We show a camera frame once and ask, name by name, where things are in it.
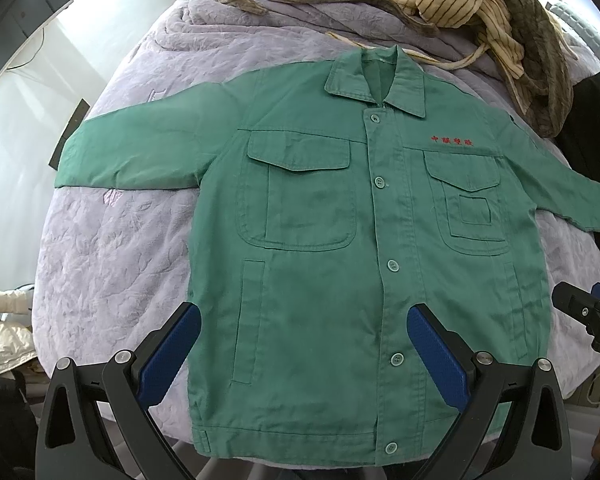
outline chest pocket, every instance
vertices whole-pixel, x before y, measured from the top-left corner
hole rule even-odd
[[[509,247],[502,225],[500,173],[488,155],[425,152],[440,234],[464,254],[494,255]]]
[[[356,234],[349,141],[253,131],[242,161],[237,227],[250,244],[327,251]]]

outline pocket flap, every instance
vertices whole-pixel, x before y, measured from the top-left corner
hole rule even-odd
[[[253,131],[247,155],[289,171],[349,167],[349,141],[284,131]]]
[[[500,183],[500,173],[492,156],[425,152],[424,160],[430,176],[465,191],[478,191]]]

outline side pocket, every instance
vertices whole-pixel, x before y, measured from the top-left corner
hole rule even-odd
[[[262,306],[264,262],[245,260],[242,269],[242,295],[238,316],[238,337],[235,342],[232,381],[250,384],[256,359]]]
[[[523,363],[528,354],[528,349],[526,347],[525,314],[520,298],[520,286],[518,285],[516,270],[511,261],[504,262],[504,270],[507,275],[508,296],[511,301],[511,343],[516,349],[518,362]]]

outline green jacket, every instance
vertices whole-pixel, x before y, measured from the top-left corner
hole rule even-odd
[[[432,451],[457,413],[406,335],[410,306],[427,303],[475,350],[530,364],[551,309],[534,211],[600,230],[600,184],[396,48],[89,120],[56,186],[200,186],[193,441],[286,464]]]

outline jacket sleeve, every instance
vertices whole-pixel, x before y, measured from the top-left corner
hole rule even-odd
[[[201,83],[85,121],[62,150],[55,186],[199,186],[235,135],[256,80],[251,72],[224,84]]]
[[[600,183],[561,163],[504,114],[496,142],[538,209],[551,211],[583,231],[600,232]]]

